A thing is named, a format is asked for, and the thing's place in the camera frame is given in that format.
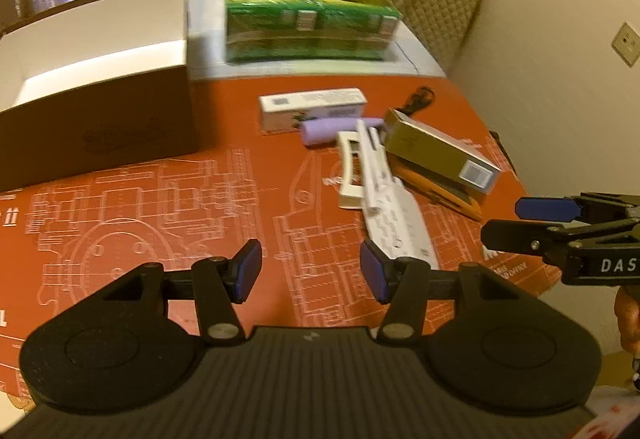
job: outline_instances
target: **brown box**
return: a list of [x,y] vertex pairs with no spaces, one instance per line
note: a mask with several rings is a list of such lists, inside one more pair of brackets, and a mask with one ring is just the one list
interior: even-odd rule
[[0,32],[19,20],[15,0],[0,0]]
[[75,0],[0,38],[0,190],[197,149],[186,0]]
[[487,194],[500,168],[478,150],[397,110],[385,115],[386,151],[462,186]]

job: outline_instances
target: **white wall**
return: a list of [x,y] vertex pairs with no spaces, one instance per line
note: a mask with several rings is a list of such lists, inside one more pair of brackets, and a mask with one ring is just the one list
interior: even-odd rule
[[[629,69],[610,46],[625,21],[640,30],[640,0],[483,0],[451,77],[529,193],[640,194],[640,64]],[[549,298],[588,313],[614,352],[612,290],[581,289]]]

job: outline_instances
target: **barcode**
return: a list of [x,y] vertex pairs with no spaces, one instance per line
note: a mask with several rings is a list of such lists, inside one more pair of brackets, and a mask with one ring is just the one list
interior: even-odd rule
[[313,31],[316,27],[316,11],[298,11],[297,31]]
[[473,161],[467,161],[462,167],[462,172],[460,172],[458,177],[470,182],[474,186],[478,186],[478,188],[486,188],[493,175],[492,172],[485,170]]
[[293,11],[291,9],[285,9],[280,13],[280,23],[285,25],[293,23]]
[[376,27],[380,25],[380,15],[379,14],[370,14],[369,15],[369,29],[375,30]]
[[343,108],[330,108],[329,117],[349,117],[350,115],[356,115],[358,108],[356,106],[343,107]]
[[398,25],[398,18],[395,18],[394,16],[385,16],[382,19],[382,22],[380,22],[380,34],[393,34],[396,30],[396,25]]

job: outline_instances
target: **screw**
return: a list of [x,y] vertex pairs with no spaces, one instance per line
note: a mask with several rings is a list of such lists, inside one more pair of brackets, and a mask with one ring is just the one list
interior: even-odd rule
[[407,324],[388,324],[382,327],[382,333],[390,340],[406,340],[414,335],[414,328]]
[[207,329],[207,334],[214,340],[230,340],[235,338],[240,329],[234,324],[215,324]]

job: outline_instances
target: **qr code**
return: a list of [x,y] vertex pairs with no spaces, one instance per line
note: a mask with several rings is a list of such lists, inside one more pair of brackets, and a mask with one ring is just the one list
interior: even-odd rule
[[298,11],[297,31],[313,31],[316,28],[316,11]]
[[478,188],[486,188],[494,174],[473,161],[467,161],[462,167],[459,177]]
[[398,18],[394,16],[385,16],[380,22],[380,34],[389,36],[394,33],[398,25]]

